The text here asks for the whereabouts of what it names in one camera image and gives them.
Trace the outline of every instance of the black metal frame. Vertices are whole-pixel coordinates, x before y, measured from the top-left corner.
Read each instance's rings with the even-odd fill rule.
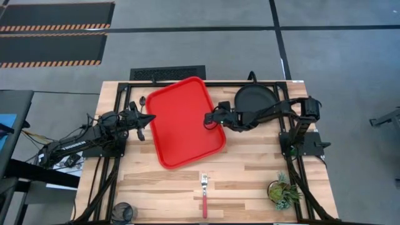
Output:
[[[174,84],[175,82],[141,82],[141,83],[119,83],[118,87],[117,87],[117,94],[116,94],[116,100],[115,100],[115,104],[114,104],[114,111],[117,113],[120,107],[120,103],[121,103],[121,95],[122,92],[125,91],[126,95],[125,95],[125,100],[124,100],[124,108],[128,107],[128,104],[130,102],[130,98],[131,98],[131,90],[132,88],[148,88],[148,87],[166,87],[168,85]],[[249,81],[242,81],[242,82],[207,82],[206,81],[206,86],[207,87],[242,87],[245,85],[251,84],[251,82]],[[281,81],[281,82],[258,82],[258,84],[263,85],[263,86],[267,86],[272,88],[274,94],[276,95],[276,97],[280,100],[288,100],[289,99],[289,93],[288,93],[288,86],[286,84],[286,82]],[[282,90],[283,92],[283,99],[281,99],[281,97],[279,96],[279,90]],[[290,127],[292,128],[294,126],[294,121],[293,119],[289,119],[289,124]],[[286,125],[284,122],[283,117],[279,117],[279,125],[281,128],[281,132],[284,133],[286,132]],[[108,166],[109,166],[109,157],[105,157],[104,158],[104,162],[103,162],[103,167],[102,167],[102,172],[101,172],[101,178],[100,178],[100,185],[99,187],[102,187],[104,184],[104,181],[106,180],[106,176],[108,173]],[[119,168],[119,163],[120,163],[120,158],[117,157],[114,160],[114,164],[116,164],[117,168]],[[302,182],[308,187],[308,183],[307,183],[307,177],[306,177],[306,171],[304,169],[304,163],[303,163],[303,159],[301,156],[297,157],[297,163],[299,166],[299,172],[300,172],[300,176],[302,179]],[[290,182],[291,184],[296,184],[294,182],[294,179],[290,177]],[[115,179],[111,186],[110,186],[110,192],[109,192],[109,199],[107,202],[107,211],[106,211],[106,221],[110,221],[111,219],[111,213],[113,210],[113,205],[114,205],[114,198],[115,198],[115,190],[116,190],[116,185],[117,185],[117,179]],[[309,201],[306,200],[306,204],[307,204],[307,212],[309,215],[309,219],[315,219],[314,216],[314,211],[313,208],[311,207],[311,204],[309,203]],[[100,208],[101,208],[101,201],[100,203],[97,205],[97,208],[95,210],[94,213],[94,220],[95,221],[99,221],[99,215],[100,215]],[[303,215],[301,212],[301,208],[299,204],[295,204],[294,205],[294,209],[296,212],[296,218],[297,221],[300,221],[303,219]]]

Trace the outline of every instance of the wooden table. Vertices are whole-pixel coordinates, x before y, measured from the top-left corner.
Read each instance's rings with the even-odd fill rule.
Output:
[[[113,110],[117,86],[116,81],[103,82],[97,116]],[[290,98],[307,97],[303,82],[287,81],[287,86]],[[157,89],[159,87],[135,87],[132,89],[131,101],[138,104],[141,96],[147,96]],[[208,91],[214,105],[227,100],[233,105],[238,89],[209,87]],[[295,105],[293,109],[299,113],[300,107]],[[279,171],[288,174],[278,141],[278,119],[260,124],[251,131],[239,133],[224,128],[224,132],[227,141],[220,153],[170,171],[158,162],[150,127],[144,130],[144,142],[138,140],[136,131],[131,131],[119,167],[115,204],[127,202],[136,206],[139,214],[135,223],[296,222],[294,208],[275,210],[266,191],[267,185],[277,179]],[[313,156],[305,156],[303,160],[310,191],[330,215],[337,217],[325,165]],[[76,195],[77,216],[87,206],[96,163],[96,158],[87,159],[84,163]],[[209,176],[207,219],[202,218],[201,173]],[[93,195],[98,190],[100,174],[101,166],[97,172]],[[101,219],[105,217],[108,193],[103,199]],[[304,200],[301,201],[301,209],[303,217],[307,218]]]

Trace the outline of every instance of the succulent plant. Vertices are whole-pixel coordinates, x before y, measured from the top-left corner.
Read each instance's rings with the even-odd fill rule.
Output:
[[[280,172],[278,180],[269,188],[268,196],[276,205],[277,210],[287,209],[294,203],[299,203],[300,193],[296,185],[290,185],[285,174]]]

